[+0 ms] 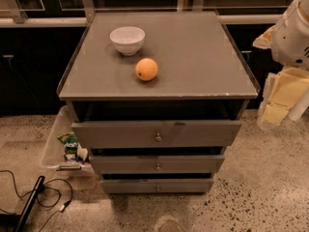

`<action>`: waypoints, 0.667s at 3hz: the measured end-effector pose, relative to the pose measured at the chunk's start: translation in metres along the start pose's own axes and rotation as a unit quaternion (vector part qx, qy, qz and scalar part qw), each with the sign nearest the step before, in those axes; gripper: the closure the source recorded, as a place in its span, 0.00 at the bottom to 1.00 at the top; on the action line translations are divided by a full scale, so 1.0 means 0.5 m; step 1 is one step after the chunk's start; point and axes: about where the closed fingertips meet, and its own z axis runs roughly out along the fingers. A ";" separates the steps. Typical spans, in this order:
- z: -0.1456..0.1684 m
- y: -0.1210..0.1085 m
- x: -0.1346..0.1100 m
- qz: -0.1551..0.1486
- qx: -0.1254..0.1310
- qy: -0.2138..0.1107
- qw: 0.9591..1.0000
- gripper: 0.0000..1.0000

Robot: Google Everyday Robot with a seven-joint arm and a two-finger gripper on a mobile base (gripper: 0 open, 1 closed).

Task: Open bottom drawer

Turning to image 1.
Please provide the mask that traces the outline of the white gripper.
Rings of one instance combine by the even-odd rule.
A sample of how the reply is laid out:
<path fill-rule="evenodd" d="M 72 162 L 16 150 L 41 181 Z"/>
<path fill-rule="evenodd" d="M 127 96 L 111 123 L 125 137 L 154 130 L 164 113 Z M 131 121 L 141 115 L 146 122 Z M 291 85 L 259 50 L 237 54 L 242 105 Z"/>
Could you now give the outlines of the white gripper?
<path fill-rule="evenodd" d="M 270 49 L 274 25 L 256 38 L 253 46 Z M 279 73 L 269 73 L 258 110 L 257 125 L 269 131 L 278 127 L 309 89 L 309 72 L 302 68 L 284 67 Z"/>

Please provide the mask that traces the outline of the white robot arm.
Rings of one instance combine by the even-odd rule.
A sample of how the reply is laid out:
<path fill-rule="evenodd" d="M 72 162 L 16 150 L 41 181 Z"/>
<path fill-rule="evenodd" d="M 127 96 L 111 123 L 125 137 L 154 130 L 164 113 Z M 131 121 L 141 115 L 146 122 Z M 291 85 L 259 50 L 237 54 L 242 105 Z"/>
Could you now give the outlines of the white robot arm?
<path fill-rule="evenodd" d="M 265 81 L 259 128 L 272 130 L 285 118 L 297 121 L 309 106 L 309 0 L 294 0 L 253 45 L 270 49 L 272 59 L 283 66 Z"/>

